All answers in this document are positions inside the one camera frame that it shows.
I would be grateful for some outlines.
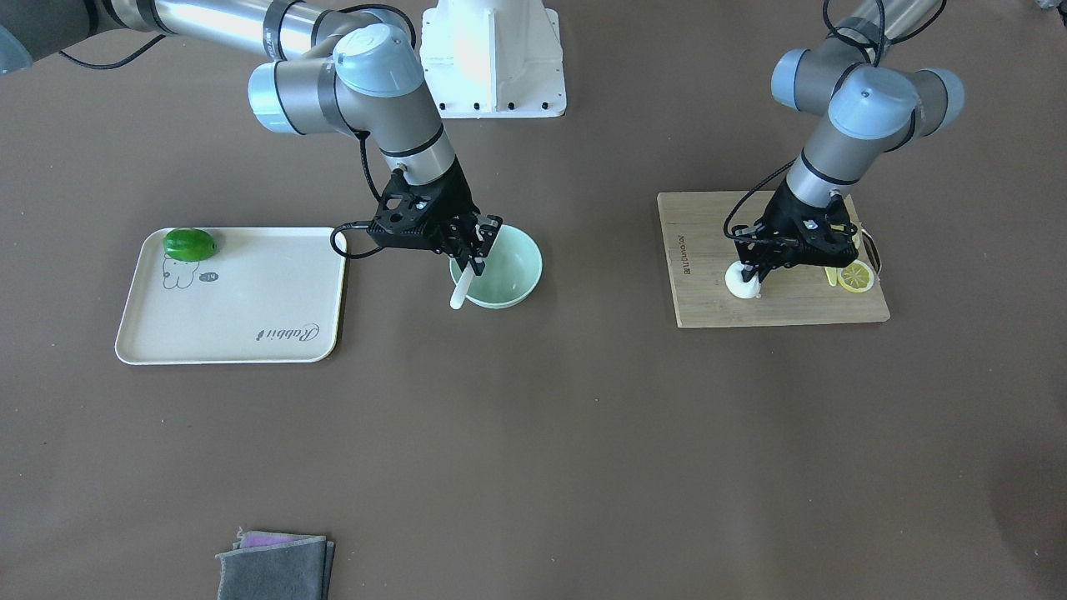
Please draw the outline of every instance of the gray cloth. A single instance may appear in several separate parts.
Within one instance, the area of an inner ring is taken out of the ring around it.
[[[252,536],[276,536],[272,546],[249,546]],[[222,562],[219,600],[325,600],[334,544],[324,536],[289,536],[265,532],[238,533]]]

